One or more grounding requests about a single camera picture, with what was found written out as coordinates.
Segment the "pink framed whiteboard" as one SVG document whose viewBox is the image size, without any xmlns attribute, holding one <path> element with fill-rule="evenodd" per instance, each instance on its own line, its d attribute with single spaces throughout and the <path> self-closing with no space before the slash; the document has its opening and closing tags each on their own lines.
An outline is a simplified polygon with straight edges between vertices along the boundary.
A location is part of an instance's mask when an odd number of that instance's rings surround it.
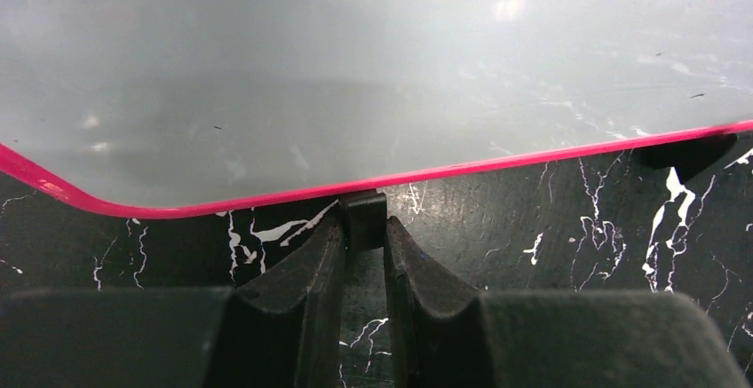
<svg viewBox="0 0 753 388">
<path fill-rule="evenodd" d="M 1 170 L 184 218 L 752 127 L 752 0 L 1 0 Z"/>
</svg>

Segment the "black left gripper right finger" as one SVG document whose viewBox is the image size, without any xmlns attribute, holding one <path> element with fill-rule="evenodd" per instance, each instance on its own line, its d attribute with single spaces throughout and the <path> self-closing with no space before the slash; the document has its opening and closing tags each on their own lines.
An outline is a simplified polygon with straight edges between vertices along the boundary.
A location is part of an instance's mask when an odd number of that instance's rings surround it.
<svg viewBox="0 0 753 388">
<path fill-rule="evenodd" d="M 385 226 L 398 387 L 745 387 L 690 298 L 644 290 L 482 290 Z"/>
</svg>

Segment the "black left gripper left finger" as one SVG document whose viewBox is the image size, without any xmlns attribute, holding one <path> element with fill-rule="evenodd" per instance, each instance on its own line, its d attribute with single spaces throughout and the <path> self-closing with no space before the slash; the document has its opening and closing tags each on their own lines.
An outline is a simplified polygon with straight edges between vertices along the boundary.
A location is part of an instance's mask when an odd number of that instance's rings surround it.
<svg viewBox="0 0 753 388">
<path fill-rule="evenodd" d="M 1 303 L 4 387 L 330 387 L 345 233 L 325 218 L 231 287 L 37 290 Z"/>
</svg>

